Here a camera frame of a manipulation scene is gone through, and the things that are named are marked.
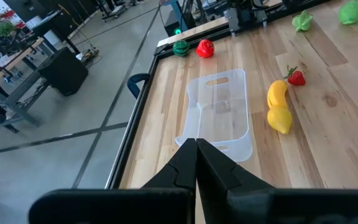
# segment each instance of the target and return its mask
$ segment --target black metal frame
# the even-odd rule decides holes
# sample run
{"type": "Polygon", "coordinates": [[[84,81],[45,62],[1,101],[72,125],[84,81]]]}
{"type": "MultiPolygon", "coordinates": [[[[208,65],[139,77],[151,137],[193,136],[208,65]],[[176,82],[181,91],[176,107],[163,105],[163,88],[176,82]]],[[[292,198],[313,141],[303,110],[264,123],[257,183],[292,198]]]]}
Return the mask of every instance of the black metal frame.
{"type": "MultiPolygon", "coordinates": [[[[289,16],[296,12],[300,12],[307,8],[317,6],[322,3],[326,3],[330,0],[283,0],[282,3],[269,7],[265,10],[267,15],[267,22],[272,22],[274,20],[289,16]]],[[[232,34],[238,32],[244,32],[249,29],[253,29],[261,24],[249,24],[246,27],[241,27],[241,30],[234,32],[230,27],[229,23],[214,27],[210,30],[200,32],[198,34],[192,35],[190,37],[184,38],[183,40],[187,41],[190,45],[190,49],[195,49],[199,42],[202,39],[208,39],[210,41],[219,40],[225,37],[228,37],[232,34]]],[[[160,47],[157,47],[154,53],[154,58],[150,64],[148,73],[150,74],[150,80],[144,83],[143,88],[140,91],[139,97],[136,101],[135,108],[132,112],[131,118],[128,123],[128,127],[125,131],[124,137],[122,139],[116,161],[111,170],[108,182],[106,184],[106,189],[118,189],[122,176],[124,175],[125,167],[129,154],[131,152],[132,143],[134,142],[137,128],[142,117],[143,109],[149,95],[154,75],[158,67],[160,60],[170,57],[173,54],[173,43],[166,44],[160,47]]]]}

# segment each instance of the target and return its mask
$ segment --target watermelon toy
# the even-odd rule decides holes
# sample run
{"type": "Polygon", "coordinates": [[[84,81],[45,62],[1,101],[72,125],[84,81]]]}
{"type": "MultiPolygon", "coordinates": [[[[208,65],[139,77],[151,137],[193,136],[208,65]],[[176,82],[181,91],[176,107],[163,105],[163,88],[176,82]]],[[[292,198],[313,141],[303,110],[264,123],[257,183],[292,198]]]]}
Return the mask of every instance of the watermelon toy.
{"type": "Polygon", "coordinates": [[[173,53],[184,57],[189,53],[190,45],[185,40],[178,40],[173,44],[173,53]]]}
{"type": "Polygon", "coordinates": [[[351,0],[339,10],[339,21],[345,25],[358,21],[358,0],[351,0]]]}

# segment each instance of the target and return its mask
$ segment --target black chair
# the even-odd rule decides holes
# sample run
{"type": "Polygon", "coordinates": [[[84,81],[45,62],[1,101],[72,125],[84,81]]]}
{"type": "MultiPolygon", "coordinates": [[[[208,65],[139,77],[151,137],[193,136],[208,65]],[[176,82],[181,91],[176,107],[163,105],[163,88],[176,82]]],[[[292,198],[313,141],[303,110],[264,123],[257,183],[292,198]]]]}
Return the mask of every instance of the black chair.
{"type": "Polygon", "coordinates": [[[141,81],[148,82],[149,79],[150,79],[149,73],[139,73],[139,74],[131,76],[128,79],[128,82],[127,82],[128,89],[129,89],[129,91],[131,91],[131,93],[134,95],[135,98],[137,98],[140,93],[140,89],[139,89],[139,87],[137,87],[136,83],[141,82],[141,81]]]}

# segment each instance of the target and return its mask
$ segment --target black speaker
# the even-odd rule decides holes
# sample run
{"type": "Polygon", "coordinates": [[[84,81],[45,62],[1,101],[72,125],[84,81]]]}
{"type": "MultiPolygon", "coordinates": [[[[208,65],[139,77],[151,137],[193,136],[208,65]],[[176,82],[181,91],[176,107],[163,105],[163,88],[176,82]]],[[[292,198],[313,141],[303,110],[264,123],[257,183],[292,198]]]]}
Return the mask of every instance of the black speaker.
{"type": "Polygon", "coordinates": [[[63,96],[75,94],[88,76],[86,67],[65,47],[39,67],[39,72],[63,96]]]}

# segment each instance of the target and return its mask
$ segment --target strawberry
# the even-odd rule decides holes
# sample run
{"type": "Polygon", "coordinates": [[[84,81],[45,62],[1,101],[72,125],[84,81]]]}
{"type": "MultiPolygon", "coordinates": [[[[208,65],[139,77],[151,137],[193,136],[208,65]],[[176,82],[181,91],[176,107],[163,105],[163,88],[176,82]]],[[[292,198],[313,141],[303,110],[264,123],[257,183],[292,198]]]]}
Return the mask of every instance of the strawberry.
{"type": "Polygon", "coordinates": [[[287,81],[292,85],[304,85],[306,84],[306,80],[303,77],[303,73],[301,71],[295,71],[298,67],[291,68],[287,65],[288,75],[284,77],[284,79],[288,79],[287,81]]]}

